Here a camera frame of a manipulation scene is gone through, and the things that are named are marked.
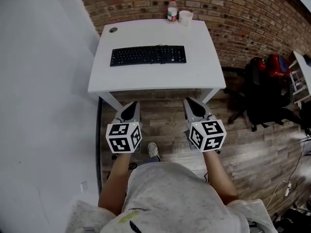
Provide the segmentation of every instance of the black office chair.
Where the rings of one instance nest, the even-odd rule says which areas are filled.
[[[282,86],[278,77],[271,77],[263,71],[259,71],[256,59],[246,65],[244,73],[245,82],[242,86],[241,94],[225,89],[226,93],[231,93],[242,101],[242,107],[237,114],[230,117],[228,124],[233,124],[245,111],[249,121],[252,123],[252,131],[257,130],[257,125],[268,127],[277,123],[283,125],[283,119],[288,119],[301,125],[301,119],[292,111],[283,108],[293,101],[293,89],[290,80],[287,82],[287,92],[282,95]]]

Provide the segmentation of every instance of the wooden floor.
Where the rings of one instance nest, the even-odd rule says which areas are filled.
[[[238,89],[242,78],[236,74],[224,72],[226,85]],[[140,153],[133,154],[133,162],[139,163],[148,158],[147,145],[156,142],[162,161],[181,163],[200,178],[204,178],[206,167],[201,153],[190,150],[184,131],[187,129],[182,99],[199,97],[200,89],[189,90],[151,90],[115,92],[114,96],[123,104],[138,100],[141,106],[142,136]],[[258,126],[257,132],[251,132],[246,117],[238,118],[228,125],[228,118],[237,111],[231,95],[219,91],[207,104],[218,119],[221,119],[227,131],[220,158],[229,176],[232,178],[241,199],[262,199],[267,205],[274,189],[282,180],[288,180],[302,151],[302,140],[306,139],[300,127],[286,121],[283,126],[273,125],[266,129]],[[113,161],[105,139],[106,125],[114,117],[115,111],[107,104],[102,113],[102,180],[106,180]],[[305,151],[311,150],[310,144]],[[304,204],[311,194],[311,156],[302,157],[299,166],[291,178],[298,182],[289,196],[285,197],[286,184],[282,183],[269,207],[270,215],[282,213],[296,203]]]

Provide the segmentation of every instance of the forearm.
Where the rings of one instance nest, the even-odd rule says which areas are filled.
[[[215,189],[224,204],[239,199],[238,192],[224,169],[215,151],[203,153],[209,184]]]
[[[99,207],[111,211],[116,216],[121,213],[126,196],[130,159],[131,154],[128,153],[117,157],[98,200]]]

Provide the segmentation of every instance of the shoe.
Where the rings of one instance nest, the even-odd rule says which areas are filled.
[[[157,145],[154,142],[148,144],[148,152],[150,157],[156,156],[157,158],[159,158],[159,161],[161,161],[159,152],[157,151]]]

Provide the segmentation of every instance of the desk leg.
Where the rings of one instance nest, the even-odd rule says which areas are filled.
[[[220,89],[204,89],[202,95],[200,96],[199,100],[203,103],[207,103]]]
[[[97,93],[97,95],[100,96],[107,103],[109,103],[111,107],[115,108],[117,111],[123,109],[122,104],[120,104],[119,101],[116,100],[116,98],[112,96],[110,92],[99,92]]]

